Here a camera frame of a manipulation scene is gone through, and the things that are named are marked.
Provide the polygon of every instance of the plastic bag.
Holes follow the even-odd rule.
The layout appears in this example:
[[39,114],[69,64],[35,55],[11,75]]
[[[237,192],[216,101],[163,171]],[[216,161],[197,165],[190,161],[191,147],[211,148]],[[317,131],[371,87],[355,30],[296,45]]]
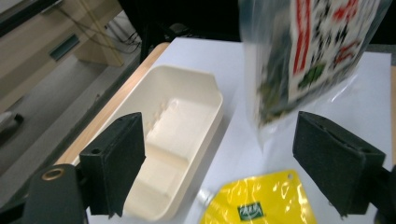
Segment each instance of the plastic bag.
[[390,3],[240,1],[247,115],[262,142],[287,125],[276,120],[353,74]]
[[317,223],[295,171],[255,176],[229,183],[211,200],[206,223]]

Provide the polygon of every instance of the white tabletop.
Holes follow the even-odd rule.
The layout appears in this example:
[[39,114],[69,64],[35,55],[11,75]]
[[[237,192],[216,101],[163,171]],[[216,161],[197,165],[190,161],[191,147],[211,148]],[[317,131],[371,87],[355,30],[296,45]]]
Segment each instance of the white tabletop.
[[[198,223],[205,211],[194,199],[199,189],[216,193],[222,185],[237,179],[285,169],[295,169],[299,173],[318,223],[373,223],[373,206],[370,206],[366,216],[349,216],[342,220],[292,157],[296,113],[289,116],[289,125],[277,132],[263,147],[259,145],[245,114],[244,54],[241,43],[177,38],[154,66],[159,64],[213,73],[224,97],[224,118],[215,143],[208,149],[208,162],[199,168],[200,174],[191,183],[174,219],[162,223]],[[388,155],[384,166],[390,169],[390,56],[365,53],[356,73],[353,81],[347,81],[349,85],[347,82],[342,83],[302,110],[331,119],[384,151]],[[145,223],[131,217],[113,217],[110,220],[106,217],[90,217],[90,222]]]

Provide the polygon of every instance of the yellow package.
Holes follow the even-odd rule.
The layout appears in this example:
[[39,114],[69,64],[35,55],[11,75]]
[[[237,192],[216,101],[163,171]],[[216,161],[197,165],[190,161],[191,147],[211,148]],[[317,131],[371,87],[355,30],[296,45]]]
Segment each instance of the yellow package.
[[207,223],[317,222],[297,173],[288,170],[223,186],[201,219]]

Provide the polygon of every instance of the wire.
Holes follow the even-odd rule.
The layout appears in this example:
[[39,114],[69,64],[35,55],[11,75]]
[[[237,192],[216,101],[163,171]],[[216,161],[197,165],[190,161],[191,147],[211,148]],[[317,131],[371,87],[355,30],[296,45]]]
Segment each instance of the wire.
[[99,45],[99,46],[102,46],[102,47],[105,47],[105,48],[108,48],[108,49],[114,49],[114,50],[117,50],[117,51],[119,51],[119,52],[121,52],[121,53],[125,53],[125,54],[132,54],[132,53],[134,53],[134,52],[139,48],[139,46],[140,46],[140,42],[138,42],[138,43],[135,43],[135,42],[134,42],[134,41],[136,40],[136,37],[137,37],[137,36],[134,38],[134,40],[133,40],[133,42],[132,42],[131,44],[126,44],[126,43],[120,42],[121,44],[128,45],[128,46],[136,45],[136,48],[134,48],[132,51],[125,51],[125,50],[123,50],[123,49],[118,49],[118,48],[114,48],[114,47],[111,47],[111,46],[106,45],[106,44],[102,44],[102,43],[100,43],[99,41],[93,39],[91,36],[89,36],[89,35],[87,34],[86,30],[93,31],[93,32],[95,32],[96,34],[102,35],[102,36],[104,36],[104,37],[110,37],[111,39],[115,39],[116,41],[118,41],[118,40],[117,40],[116,38],[111,37],[111,36],[102,34],[102,33],[98,32],[98,31],[96,31],[96,30],[93,30],[91,27],[89,27],[89,26],[87,26],[87,25],[84,25],[84,24],[82,24],[82,23],[76,21],[76,20],[73,19],[69,14],[67,14],[67,12],[65,12],[63,9],[61,9],[61,8],[59,8],[59,7],[56,7],[56,9],[57,9],[59,12],[61,12],[64,16],[66,16],[67,19],[69,19],[70,21],[72,21],[72,22],[77,26],[77,28],[78,28],[85,36],[87,36],[93,43],[95,43],[95,44],[97,44],[97,45]]

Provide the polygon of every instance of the green label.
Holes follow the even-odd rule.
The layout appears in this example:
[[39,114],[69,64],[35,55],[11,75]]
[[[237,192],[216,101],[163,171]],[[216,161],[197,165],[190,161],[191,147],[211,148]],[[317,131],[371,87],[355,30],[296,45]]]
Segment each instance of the green label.
[[249,221],[254,218],[264,217],[260,203],[245,204],[238,207],[239,217],[242,221]]

